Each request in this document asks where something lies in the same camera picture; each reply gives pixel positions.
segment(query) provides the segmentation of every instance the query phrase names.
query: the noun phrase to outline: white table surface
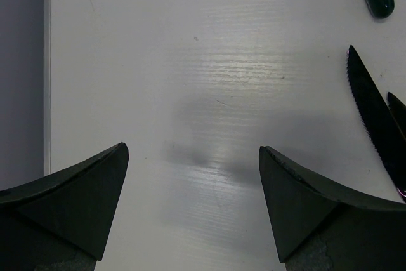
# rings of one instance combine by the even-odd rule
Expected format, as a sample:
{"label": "white table surface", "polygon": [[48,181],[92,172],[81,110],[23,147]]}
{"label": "white table surface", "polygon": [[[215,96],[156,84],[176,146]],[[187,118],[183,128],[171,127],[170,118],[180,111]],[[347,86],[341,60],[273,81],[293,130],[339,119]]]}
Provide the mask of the white table surface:
{"label": "white table surface", "polygon": [[346,81],[353,44],[406,100],[406,0],[51,0],[50,162],[130,163],[97,271],[284,270],[260,145],[400,201]]}

